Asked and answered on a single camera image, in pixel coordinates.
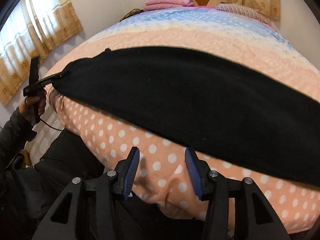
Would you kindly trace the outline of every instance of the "wire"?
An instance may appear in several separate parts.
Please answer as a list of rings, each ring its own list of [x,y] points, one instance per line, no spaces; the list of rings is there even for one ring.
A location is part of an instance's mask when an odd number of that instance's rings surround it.
[[[29,108],[27,107],[27,104],[26,104],[26,100],[27,100],[27,98],[24,99],[24,105],[25,105],[26,109],[28,110],[28,112],[29,112],[30,114],[32,114],[32,115],[34,115],[34,116],[36,117],[36,115],[35,115],[34,113],[32,113],[32,112],[29,111]],[[49,126],[51,129],[54,129],[54,130],[57,130],[57,131],[62,132],[62,130],[60,130],[60,129],[58,129],[58,128],[52,127],[51,125],[49,125],[49,124],[47,124],[45,121],[43,121],[41,118],[40,118],[40,121],[43,122],[44,124],[46,124],[47,126]]]

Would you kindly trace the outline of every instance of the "person's left hand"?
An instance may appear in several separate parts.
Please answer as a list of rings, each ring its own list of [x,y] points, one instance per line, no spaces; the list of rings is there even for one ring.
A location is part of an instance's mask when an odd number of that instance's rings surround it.
[[[27,97],[26,100],[23,100],[23,102],[19,106],[19,112],[24,117],[24,119],[31,122],[32,111],[30,109],[30,106],[34,104],[38,104],[39,116],[44,114],[45,106],[47,105],[46,95],[47,95],[47,91],[45,91],[44,89],[41,89],[38,91],[38,96]]]

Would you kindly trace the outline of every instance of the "polka dot bed sheet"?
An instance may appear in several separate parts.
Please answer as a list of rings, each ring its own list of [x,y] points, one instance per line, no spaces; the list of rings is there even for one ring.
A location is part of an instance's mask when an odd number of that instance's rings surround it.
[[[279,33],[268,26],[227,12],[209,9],[167,9],[130,17],[75,48],[47,75],[69,62],[111,50],[138,46],[175,46],[197,49],[239,62],[320,99],[318,70]],[[61,123],[81,136],[91,152],[108,168],[140,149],[133,191],[147,203],[157,203],[172,218],[204,220],[207,202],[195,196],[184,162],[185,146],[143,130],[109,113],[75,102],[46,87],[50,105]],[[227,178],[250,176],[289,233],[312,227],[320,214],[320,189],[260,174],[197,152],[212,170]],[[229,228],[234,228],[234,199],[229,200]]]

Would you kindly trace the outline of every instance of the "black sleeve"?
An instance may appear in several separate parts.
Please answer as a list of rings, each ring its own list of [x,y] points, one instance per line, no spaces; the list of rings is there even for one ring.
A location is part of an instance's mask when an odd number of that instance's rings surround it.
[[[24,119],[16,109],[0,131],[0,173],[24,148],[26,142],[32,141],[35,137],[36,132],[32,130],[30,122]]]

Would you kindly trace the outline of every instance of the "wall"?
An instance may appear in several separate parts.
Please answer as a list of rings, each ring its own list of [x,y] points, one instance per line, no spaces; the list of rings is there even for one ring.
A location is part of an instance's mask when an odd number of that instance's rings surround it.
[[[82,22],[84,30],[61,44],[40,66],[40,76],[58,62],[64,55],[96,33],[119,21],[134,8],[143,8],[146,0],[71,0]],[[281,21],[276,23],[291,44],[320,69],[320,25],[303,0],[281,0]],[[22,88],[8,106],[0,103],[0,126],[9,119],[23,100]]]

